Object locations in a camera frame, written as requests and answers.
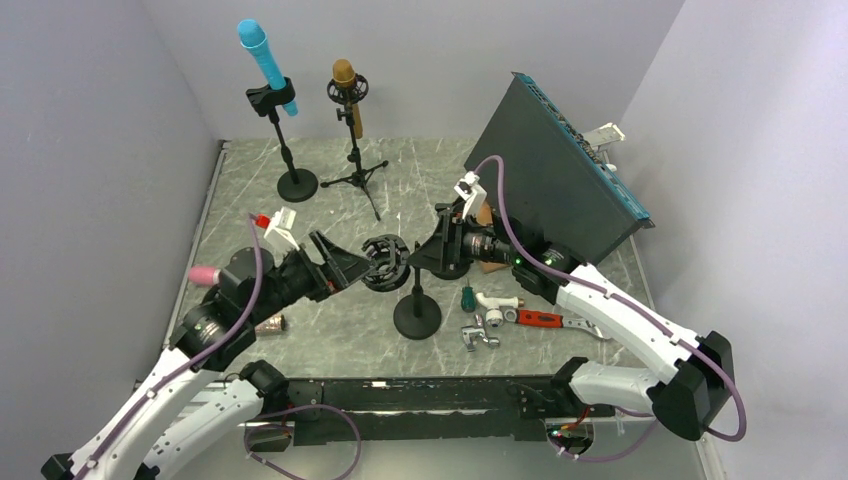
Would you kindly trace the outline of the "white plastic faucet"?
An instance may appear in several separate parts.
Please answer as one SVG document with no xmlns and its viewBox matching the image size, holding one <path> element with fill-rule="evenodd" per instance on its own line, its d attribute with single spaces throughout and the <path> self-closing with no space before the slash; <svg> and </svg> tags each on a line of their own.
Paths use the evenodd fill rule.
<svg viewBox="0 0 848 480">
<path fill-rule="evenodd" d="M 475 294 L 476 302 L 485 310 L 484 320 L 488 326 L 498 328 L 504 323 L 515 323 L 518 309 L 525 302 L 519 297 L 491 297 L 482 292 Z"/>
</svg>

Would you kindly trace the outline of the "black front rail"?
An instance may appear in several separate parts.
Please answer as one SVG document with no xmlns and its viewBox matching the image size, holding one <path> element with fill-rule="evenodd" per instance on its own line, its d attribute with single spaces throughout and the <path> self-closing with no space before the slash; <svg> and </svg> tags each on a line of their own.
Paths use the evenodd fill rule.
<svg viewBox="0 0 848 480">
<path fill-rule="evenodd" d="M 544 439 L 544 421 L 583 408 L 548 376 L 290 379 L 264 412 L 292 408 L 297 446 L 330 442 L 507 437 Z"/>
</svg>

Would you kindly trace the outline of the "dark rack unit, blue front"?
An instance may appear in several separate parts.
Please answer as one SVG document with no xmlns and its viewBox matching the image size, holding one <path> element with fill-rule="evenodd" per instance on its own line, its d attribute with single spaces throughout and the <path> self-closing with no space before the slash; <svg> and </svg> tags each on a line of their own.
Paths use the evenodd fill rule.
<svg viewBox="0 0 848 480">
<path fill-rule="evenodd" d="M 598 264 L 640 229 L 648 210 L 528 75 L 516 72 L 471 153 L 492 208 L 504 176 L 510 224 L 529 249 L 554 244 Z"/>
</svg>

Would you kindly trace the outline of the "pink microphone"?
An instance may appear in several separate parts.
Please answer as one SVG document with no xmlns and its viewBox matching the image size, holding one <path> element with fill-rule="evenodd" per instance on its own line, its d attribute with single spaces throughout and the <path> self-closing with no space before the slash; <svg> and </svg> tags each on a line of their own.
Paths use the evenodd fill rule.
<svg viewBox="0 0 848 480">
<path fill-rule="evenodd" d="M 212 287 L 219 283 L 220 269 L 212 266 L 193 266 L 189 269 L 187 279 L 189 282 L 205 287 Z"/>
</svg>

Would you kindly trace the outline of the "chrome pipe fitting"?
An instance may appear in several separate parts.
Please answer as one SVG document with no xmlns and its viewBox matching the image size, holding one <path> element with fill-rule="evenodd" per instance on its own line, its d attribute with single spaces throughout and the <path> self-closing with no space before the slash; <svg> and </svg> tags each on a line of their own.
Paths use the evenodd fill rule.
<svg viewBox="0 0 848 480">
<path fill-rule="evenodd" d="M 460 332 L 463 344 L 468 352 L 474 352 L 476 345 L 480 342 L 492 349 L 500 347 L 500 340 L 488 335 L 486 323 L 481 314 L 476 314 L 474 324 L 462 327 Z"/>
</svg>

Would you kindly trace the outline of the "blue microphone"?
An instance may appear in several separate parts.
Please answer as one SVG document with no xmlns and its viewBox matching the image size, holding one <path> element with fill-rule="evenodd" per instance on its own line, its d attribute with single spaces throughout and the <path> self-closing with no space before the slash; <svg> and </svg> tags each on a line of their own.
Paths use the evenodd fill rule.
<svg viewBox="0 0 848 480">
<path fill-rule="evenodd" d="M 268 86 L 275 91 L 290 92 L 290 100 L 284 102 L 282 106 L 290 117 L 296 116 L 299 111 L 293 96 L 293 85 L 279 68 L 271 52 L 265 30 L 256 20 L 244 19 L 239 22 L 237 32 L 242 47 L 254 58 Z"/>
</svg>

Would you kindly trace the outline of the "black stand holding blue microphone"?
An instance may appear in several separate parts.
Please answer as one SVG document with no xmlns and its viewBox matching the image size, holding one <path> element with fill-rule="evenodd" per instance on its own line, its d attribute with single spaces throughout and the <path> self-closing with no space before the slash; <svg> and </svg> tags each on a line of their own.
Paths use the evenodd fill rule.
<svg viewBox="0 0 848 480">
<path fill-rule="evenodd" d="M 259 117 L 267 118 L 272 124 L 279 142 L 286 171 L 278 177 L 276 182 L 277 194 L 284 201 L 300 203 L 313 197 L 319 185 L 312 171 L 295 166 L 293 154 L 285 142 L 277 108 L 292 103 L 296 98 L 296 92 L 291 79 L 286 76 L 283 79 L 285 86 L 280 89 L 274 89 L 267 84 L 260 88 L 247 89 L 245 95 L 254 112 Z"/>
</svg>

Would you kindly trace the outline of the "black tripod microphone stand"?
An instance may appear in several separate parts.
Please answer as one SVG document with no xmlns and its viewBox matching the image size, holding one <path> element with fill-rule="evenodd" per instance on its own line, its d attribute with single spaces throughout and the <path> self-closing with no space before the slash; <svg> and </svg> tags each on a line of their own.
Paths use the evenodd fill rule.
<svg viewBox="0 0 848 480">
<path fill-rule="evenodd" d="M 356 80 L 357 85 L 352 101 L 358 106 L 358 104 L 368 94 L 369 85 L 365 77 L 357 73 Z M 377 211 L 376 204 L 374 203 L 374 200 L 368 189 L 368 181 L 378 169 L 387 167 L 388 161 L 382 161 L 378 165 L 370 168 L 364 168 L 362 166 L 361 150 L 359 148 L 358 140 L 354 137 L 354 121 L 351 106 L 347 103 L 345 94 L 336 87 L 336 84 L 332 79 L 328 82 L 327 85 L 327 95 L 332 102 L 339 105 L 339 108 L 336 109 L 337 119 L 339 121 L 343 121 L 348 127 L 351 140 L 351 150 L 347 155 L 347 161 L 354 165 L 354 170 L 350 175 L 347 175 L 345 177 L 340 177 L 330 181 L 321 181 L 320 187 L 328 188 L 336 184 L 347 183 L 355 188 L 358 188 L 365 194 L 366 198 L 369 200 L 369 203 L 371 204 L 371 207 L 374 212 L 375 219 L 380 222 L 381 215 Z"/>
</svg>

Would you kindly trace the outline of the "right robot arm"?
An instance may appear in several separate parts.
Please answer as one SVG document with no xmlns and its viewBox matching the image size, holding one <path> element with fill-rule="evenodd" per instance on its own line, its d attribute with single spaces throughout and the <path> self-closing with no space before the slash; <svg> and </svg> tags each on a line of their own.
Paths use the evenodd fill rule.
<svg viewBox="0 0 848 480">
<path fill-rule="evenodd" d="M 484 227 L 464 218 L 458 205 L 438 205 L 435 230 L 410 255 L 411 266 L 457 279 L 475 261 L 510 265 L 527 292 L 577 314 L 642 362 L 630 368 L 567 361 L 550 391 L 560 413 L 603 404 L 652 416 L 686 440 L 710 434 L 738 442 L 746 435 L 747 413 L 724 335 L 700 335 L 662 317 L 565 247 L 527 249 L 509 223 Z"/>
</svg>

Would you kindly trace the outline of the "white bracket behind rack unit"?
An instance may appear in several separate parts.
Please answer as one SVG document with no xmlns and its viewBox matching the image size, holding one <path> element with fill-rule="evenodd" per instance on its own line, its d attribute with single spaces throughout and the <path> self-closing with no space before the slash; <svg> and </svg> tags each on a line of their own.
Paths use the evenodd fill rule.
<svg viewBox="0 0 848 480">
<path fill-rule="evenodd" d="M 626 140 L 626 135 L 617 124 L 609 122 L 582 134 L 583 139 L 593 150 L 604 150 L 609 145 Z"/>
</svg>

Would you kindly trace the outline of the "glitter sequin microphone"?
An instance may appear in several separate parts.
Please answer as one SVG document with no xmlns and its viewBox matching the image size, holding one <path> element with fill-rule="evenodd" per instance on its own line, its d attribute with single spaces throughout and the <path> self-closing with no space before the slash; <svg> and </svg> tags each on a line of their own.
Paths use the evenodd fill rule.
<svg viewBox="0 0 848 480">
<path fill-rule="evenodd" d="M 282 314 L 274 315 L 254 328 L 258 337 L 278 336 L 286 331 L 286 320 Z"/>
</svg>

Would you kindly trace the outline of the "gold microphone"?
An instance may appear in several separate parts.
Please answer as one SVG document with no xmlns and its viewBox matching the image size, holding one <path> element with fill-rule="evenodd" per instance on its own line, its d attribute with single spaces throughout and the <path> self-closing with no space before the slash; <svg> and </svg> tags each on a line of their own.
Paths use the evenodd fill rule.
<svg viewBox="0 0 848 480">
<path fill-rule="evenodd" d="M 359 140 L 363 136 L 363 127 L 359 107 L 352 101 L 357 80 L 356 72 L 349 60 L 337 59 L 334 62 L 332 66 L 332 80 L 336 84 L 336 87 L 345 94 L 347 103 L 351 106 L 354 121 L 354 137 Z"/>
</svg>

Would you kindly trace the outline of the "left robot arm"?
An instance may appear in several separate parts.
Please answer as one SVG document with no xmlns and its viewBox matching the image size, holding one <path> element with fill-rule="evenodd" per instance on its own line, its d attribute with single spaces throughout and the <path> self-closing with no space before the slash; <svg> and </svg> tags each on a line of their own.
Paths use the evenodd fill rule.
<svg viewBox="0 0 848 480">
<path fill-rule="evenodd" d="M 372 262 L 309 235 L 320 263 L 295 248 L 281 262 L 258 245 L 235 252 L 214 271 L 202 303 L 189 310 L 153 370 L 112 419 L 72 453 L 52 455 L 46 479 L 166 479 L 228 428 L 285 407 L 302 409 L 303 394 L 266 361 L 245 366 L 229 387 L 192 415 L 185 406 L 256 340 L 255 328 L 307 298 L 321 302 L 355 284 Z"/>
</svg>

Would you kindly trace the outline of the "black clip stand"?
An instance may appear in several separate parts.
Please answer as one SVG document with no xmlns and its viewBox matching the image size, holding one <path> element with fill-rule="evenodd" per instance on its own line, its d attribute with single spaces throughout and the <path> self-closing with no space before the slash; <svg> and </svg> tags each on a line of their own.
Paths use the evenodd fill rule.
<svg viewBox="0 0 848 480">
<path fill-rule="evenodd" d="M 432 337 L 440 329 L 442 312 L 438 303 L 424 293 L 420 269 L 414 267 L 413 272 L 412 291 L 395 306 L 393 323 L 400 335 L 420 341 Z"/>
</svg>

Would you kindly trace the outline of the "black shock-mount stand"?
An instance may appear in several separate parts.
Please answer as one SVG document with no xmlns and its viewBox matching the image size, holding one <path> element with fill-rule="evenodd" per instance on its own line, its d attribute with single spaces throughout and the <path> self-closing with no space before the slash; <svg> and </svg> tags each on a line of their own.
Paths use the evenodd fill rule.
<svg viewBox="0 0 848 480">
<path fill-rule="evenodd" d="M 372 262 L 373 268 L 363 277 L 362 282 L 368 289 L 378 293 L 398 290 L 412 273 L 408 258 L 415 248 L 411 250 L 401 237 L 394 234 L 367 239 L 362 245 L 362 251 Z"/>
</svg>

